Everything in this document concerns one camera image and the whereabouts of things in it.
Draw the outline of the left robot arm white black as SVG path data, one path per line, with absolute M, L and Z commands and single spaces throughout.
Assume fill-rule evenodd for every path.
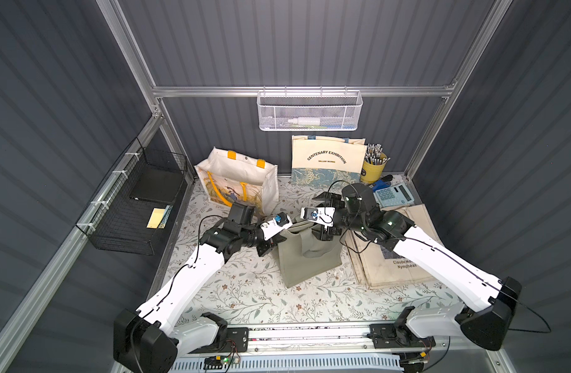
M 199 349 L 220 352 L 232 348 L 228 323 L 206 312 L 193 322 L 177 322 L 195 295 L 243 248 L 254 247 L 259 256 L 282 241 L 292 219 L 281 212 L 253 222 L 255 208 L 232 204 L 226 217 L 198 231 L 195 251 L 175 275 L 135 311 L 125 309 L 114 320 L 113 359 L 132 372 L 168 372 L 178 357 Z

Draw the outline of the olive green tote bag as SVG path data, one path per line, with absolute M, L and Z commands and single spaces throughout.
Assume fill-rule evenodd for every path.
M 292 288 L 326 271 L 341 266 L 341 247 L 337 241 L 320 241 L 312 228 L 316 224 L 296 217 L 293 226 L 283 231 L 273 257 L 286 288 Z

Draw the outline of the white tote bag yellow handles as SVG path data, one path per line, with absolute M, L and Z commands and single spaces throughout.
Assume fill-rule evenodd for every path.
M 278 170 L 263 159 L 217 148 L 195 166 L 210 202 L 227 207 L 244 202 L 263 215 L 279 202 Z

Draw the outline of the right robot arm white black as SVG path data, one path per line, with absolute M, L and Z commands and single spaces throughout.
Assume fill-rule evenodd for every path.
M 469 264 L 431 238 L 414 221 L 398 211 L 383 211 L 372 190 L 362 184 L 345 186 L 341 193 L 316 196 L 317 207 L 303 208 L 301 219 L 320 225 L 321 241 L 353 232 L 367 243 L 417 264 L 450 288 L 459 302 L 432 310 L 406 307 L 394 323 L 397 339 L 465 337 L 488 351 L 501 349 L 515 316 L 523 286 Z

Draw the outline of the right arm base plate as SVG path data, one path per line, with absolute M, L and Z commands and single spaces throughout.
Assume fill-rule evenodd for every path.
M 406 326 L 395 327 L 393 323 L 373 323 L 369 325 L 367 337 L 375 349 L 426 348 L 436 346 L 433 337 L 419 338 Z

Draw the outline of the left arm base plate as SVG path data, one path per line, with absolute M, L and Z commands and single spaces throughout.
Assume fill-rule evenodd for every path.
M 219 330 L 217 349 L 221 354 L 227 354 L 236 348 L 239 353 L 247 352 L 250 329 L 248 327 L 226 327 Z

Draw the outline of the cream canvas bag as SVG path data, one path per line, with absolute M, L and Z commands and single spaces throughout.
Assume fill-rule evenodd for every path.
M 397 211 L 411 219 L 436 242 L 442 244 L 424 204 L 400 207 Z M 360 252 L 367 243 L 353 236 L 352 233 L 346 234 L 345 243 L 349 247 L 348 253 L 356 279 L 359 284 L 364 284 L 368 289 L 420 284 L 435 280 L 426 270 L 411 260 L 391 253 L 375 243 L 369 244 L 362 253 L 355 253 L 355 250 Z

